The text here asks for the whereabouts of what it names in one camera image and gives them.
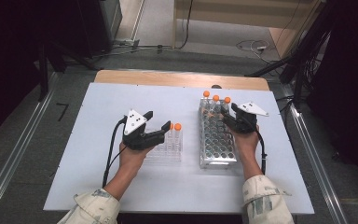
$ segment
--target wooden table edge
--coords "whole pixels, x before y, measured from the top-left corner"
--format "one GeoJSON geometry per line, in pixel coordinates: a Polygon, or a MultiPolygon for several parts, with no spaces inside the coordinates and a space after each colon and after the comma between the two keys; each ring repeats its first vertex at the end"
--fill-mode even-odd
{"type": "Polygon", "coordinates": [[[269,91],[269,84],[262,77],[232,77],[230,75],[190,72],[163,72],[143,70],[101,70],[94,78],[96,83],[130,85],[174,86],[269,91]]]}

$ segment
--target test tube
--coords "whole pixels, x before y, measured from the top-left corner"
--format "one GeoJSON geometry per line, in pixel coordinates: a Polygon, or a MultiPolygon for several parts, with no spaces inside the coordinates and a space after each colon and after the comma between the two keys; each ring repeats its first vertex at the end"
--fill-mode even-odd
{"type": "Polygon", "coordinates": [[[209,102],[209,95],[210,95],[210,93],[209,93],[209,91],[204,91],[204,93],[203,93],[203,98],[202,98],[202,106],[203,107],[206,107],[206,105],[208,104],[208,102],[209,102]]]}
{"type": "Polygon", "coordinates": [[[181,131],[182,131],[182,125],[180,123],[175,123],[174,126],[174,134],[173,134],[173,138],[174,138],[174,149],[175,151],[180,151],[180,135],[181,135],[181,131]]]}
{"type": "Polygon", "coordinates": [[[228,104],[231,102],[231,98],[229,97],[226,97],[224,102],[223,102],[223,105],[222,107],[225,108],[225,110],[228,110],[228,104]]]}
{"type": "Polygon", "coordinates": [[[215,95],[212,99],[213,100],[211,102],[211,107],[210,107],[210,110],[209,110],[211,113],[213,113],[214,107],[216,106],[217,102],[219,101],[219,96],[215,95]]]}
{"type": "Polygon", "coordinates": [[[173,145],[173,123],[171,123],[170,130],[167,133],[167,139],[165,139],[165,142],[167,144],[167,151],[172,150],[173,145]]]}

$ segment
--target metal frame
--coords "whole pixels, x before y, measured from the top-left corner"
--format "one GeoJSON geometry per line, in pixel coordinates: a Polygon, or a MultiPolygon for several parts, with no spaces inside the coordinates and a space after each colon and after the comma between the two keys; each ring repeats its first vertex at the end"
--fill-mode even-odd
{"type": "Polygon", "coordinates": [[[36,130],[39,121],[42,119],[46,108],[48,107],[48,103],[50,102],[50,99],[55,92],[59,79],[60,76],[54,72],[49,81],[50,91],[48,92],[45,99],[37,104],[34,113],[25,126],[25,129],[22,131],[16,146],[14,146],[10,156],[7,158],[7,161],[0,172],[0,200],[4,195],[11,177],[14,175],[22,156],[34,135],[34,131],[36,130]]]}
{"type": "MultiPolygon", "coordinates": [[[[286,96],[293,95],[290,85],[284,85],[283,91],[286,96]]],[[[315,148],[315,145],[312,142],[310,133],[308,132],[308,128],[302,114],[297,113],[294,105],[290,106],[290,111],[292,112],[292,116],[300,134],[301,140],[303,141],[304,148],[306,149],[308,158],[310,159],[312,170],[315,173],[316,179],[318,180],[327,207],[330,210],[332,219],[337,224],[349,223],[342,209],[339,198],[336,195],[336,191],[334,190],[330,178],[324,169],[324,165],[319,158],[319,154],[315,148]]]]}
{"type": "Polygon", "coordinates": [[[141,18],[144,13],[144,9],[145,9],[145,2],[146,2],[146,0],[142,0],[141,7],[139,8],[139,11],[138,11],[138,16],[136,17],[136,21],[135,21],[135,24],[132,29],[131,40],[134,40],[136,37],[136,34],[138,33],[139,22],[141,21],[141,18]]]}

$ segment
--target wrist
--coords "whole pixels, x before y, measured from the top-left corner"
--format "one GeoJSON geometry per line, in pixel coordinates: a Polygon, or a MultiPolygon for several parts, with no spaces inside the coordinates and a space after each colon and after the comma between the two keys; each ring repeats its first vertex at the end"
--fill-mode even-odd
{"type": "Polygon", "coordinates": [[[118,167],[116,175],[120,175],[125,178],[133,179],[138,174],[138,170],[136,167],[132,166],[120,166],[118,167]]]}
{"type": "Polygon", "coordinates": [[[258,165],[257,161],[255,159],[248,160],[248,161],[242,161],[243,166],[243,174],[246,179],[249,179],[255,175],[262,175],[260,166],[258,165]]]}
{"type": "Polygon", "coordinates": [[[246,162],[246,161],[256,161],[256,159],[255,159],[255,153],[253,152],[253,151],[250,151],[250,150],[248,150],[248,151],[242,151],[241,153],[240,153],[240,159],[241,159],[241,161],[243,161],[243,162],[246,162]]]}

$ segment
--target orange cap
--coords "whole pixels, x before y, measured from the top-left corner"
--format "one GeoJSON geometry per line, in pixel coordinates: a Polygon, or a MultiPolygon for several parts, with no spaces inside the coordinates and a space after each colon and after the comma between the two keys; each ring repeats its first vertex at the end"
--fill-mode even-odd
{"type": "Polygon", "coordinates": [[[204,91],[204,97],[209,97],[209,91],[204,91]]]}
{"type": "Polygon", "coordinates": [[[182,129],[182,124],[180,123],[175,123],[175,130],[176,131],[180,131],[182,129]]]}
{"type": "Polygon", "coordinates": [[[215,102],[219,101],[219,96],[218,96],[218,95],[215,95],[215,96],[213,97],[213,100],[214,100],[215,102]]]}
{"type": "Polygon", "coordinates": [[[226,103],[226,104],[229,104],[230,102],[231,102],[231,98],[226,97],[226,98],[225,98],[225,103],[226,103]]]}

